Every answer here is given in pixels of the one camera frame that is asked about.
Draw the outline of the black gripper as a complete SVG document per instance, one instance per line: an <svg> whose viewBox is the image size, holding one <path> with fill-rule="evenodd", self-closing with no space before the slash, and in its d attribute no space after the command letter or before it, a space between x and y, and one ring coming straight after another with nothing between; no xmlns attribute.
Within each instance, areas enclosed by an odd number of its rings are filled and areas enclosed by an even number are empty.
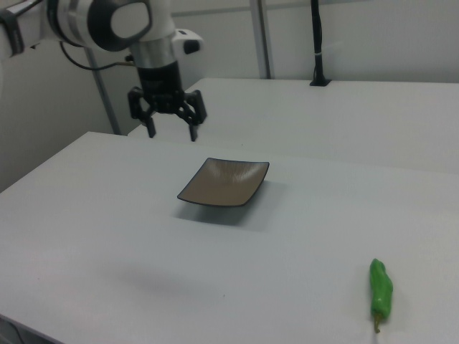
<svg viewBox="0 0 459 344"><path fill-rule="evenodd" d="M133 87L128 92L131 117L139 120L147 129L149 138L156 135L153 112L175 113L189 126L192 142L198 138L198 128L207 118L202 94L199 90L184 93L178 62L163 67L137 68L141 88ZM149 105L142 108L141 100Z"/></svg>

